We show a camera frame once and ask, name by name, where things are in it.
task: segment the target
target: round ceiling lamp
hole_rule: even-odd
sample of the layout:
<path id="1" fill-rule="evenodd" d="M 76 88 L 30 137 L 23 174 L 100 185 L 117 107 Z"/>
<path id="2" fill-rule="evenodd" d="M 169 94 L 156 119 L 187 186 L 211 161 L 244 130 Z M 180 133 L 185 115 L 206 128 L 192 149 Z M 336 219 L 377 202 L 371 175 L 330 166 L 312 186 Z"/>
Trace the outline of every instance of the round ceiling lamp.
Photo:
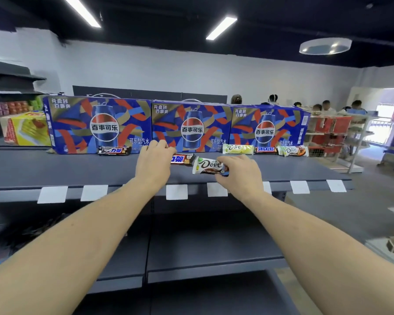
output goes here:
<path id="1" fill-rule="evenodd" d="M 330 55 L 346 52 L 351 46 L 352 40 L 348 38 L 318 38 L 303 42 L 299 48 L 299 52 L 306 55 Z"/>

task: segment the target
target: pepsi can graphic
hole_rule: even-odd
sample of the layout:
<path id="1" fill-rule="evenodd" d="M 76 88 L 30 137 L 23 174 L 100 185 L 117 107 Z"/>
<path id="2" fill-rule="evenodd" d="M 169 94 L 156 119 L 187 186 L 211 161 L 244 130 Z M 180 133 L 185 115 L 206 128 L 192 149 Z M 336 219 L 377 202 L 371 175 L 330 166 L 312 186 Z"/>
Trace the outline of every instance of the pepsi can graphic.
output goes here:
<path id="1" fill-rule="evenodd" d="M 255 128 L 255 147 L 270 147 L 270 142 L 276 133 L 273 114 L 264 114 Z"/>
<path id="2" fill-rule="evenodd" d="M 120 133 L 120 125 L 112 106 L 94 106 L 89 128 L 95 137 L 97 148 L 118 147 L 117 136 Z"/>
<path id="3" fill-rule="evenodd" d="M 198 110 L 189 110 L 185 113 L 181 125 L 181 135 L 184 139 L 184 149 L 197 149 L 204 135 L 203 113 Z"/>

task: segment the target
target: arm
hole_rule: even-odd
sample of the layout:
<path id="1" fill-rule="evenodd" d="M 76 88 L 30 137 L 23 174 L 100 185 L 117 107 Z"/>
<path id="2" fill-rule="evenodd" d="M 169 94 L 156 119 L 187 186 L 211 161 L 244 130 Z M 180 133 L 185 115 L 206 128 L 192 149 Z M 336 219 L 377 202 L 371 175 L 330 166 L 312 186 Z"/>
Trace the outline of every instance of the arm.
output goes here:
<path id="1" fill-rule="evenodd" d="M 217 181 L 260 220 L 324 315 L 394 315 L 394 264 L 264 192 L 254 160 L 244 155 L 218 160 L 229 167 L 229 177 L 216 175 Z"/>
<path id="2" fill-rule="evenodd" d="M 72 314 L 143 206 L 167 182 L 176 152 L 167 147 L 152 141 L 139 155 L 135 178 L 0 265 L 0 315 Z"/>

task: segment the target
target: ceiling light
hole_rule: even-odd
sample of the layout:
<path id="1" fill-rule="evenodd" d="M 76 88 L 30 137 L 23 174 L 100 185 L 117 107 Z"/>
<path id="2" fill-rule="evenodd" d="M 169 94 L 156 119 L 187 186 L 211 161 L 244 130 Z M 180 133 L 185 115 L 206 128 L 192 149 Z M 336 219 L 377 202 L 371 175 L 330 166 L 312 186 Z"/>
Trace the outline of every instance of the ceiling light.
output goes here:
<path id="1" fill-rule="evenodd" d="M 305 55 L 329 55 L 346 52 L 352 46 L 352 40 L 341 37 L 318 38 L 303 42 L 299 52 Z"/>
<path id="2" fill-rule="evenodd" d="M 213 41 L 216 37 L 221 35 L 223 31 L 225 31 L 229 26 L 231 26 L 233 23 L 235 23 L 237 20 L 236 17 L 229 17 L 227 16 L 224 18 L 222 22 L 209 34 L 208 37 L 206 37 L 206 40 Z"/>
<path id="3" fill-rule="evenodd" d="M 72 6 L 78 12 L 90 26 L 94 28 L 100 28 L 98 21 L 92 16 L 92 14 L 85 8 L 80 0 L 66 0 L 68 4 Z"/>

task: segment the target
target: yellow box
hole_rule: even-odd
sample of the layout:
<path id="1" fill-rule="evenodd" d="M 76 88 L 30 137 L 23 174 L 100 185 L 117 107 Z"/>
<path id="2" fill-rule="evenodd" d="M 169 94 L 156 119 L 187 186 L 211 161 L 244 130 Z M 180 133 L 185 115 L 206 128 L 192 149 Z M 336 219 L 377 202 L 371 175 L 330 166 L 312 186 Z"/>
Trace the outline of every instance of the yellow box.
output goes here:
<path id="1" fill-rule="evenodd" d="M 0 119 L 5 142 L 19 146 L 51 146 L 43 112 L 26 112 Z"/>

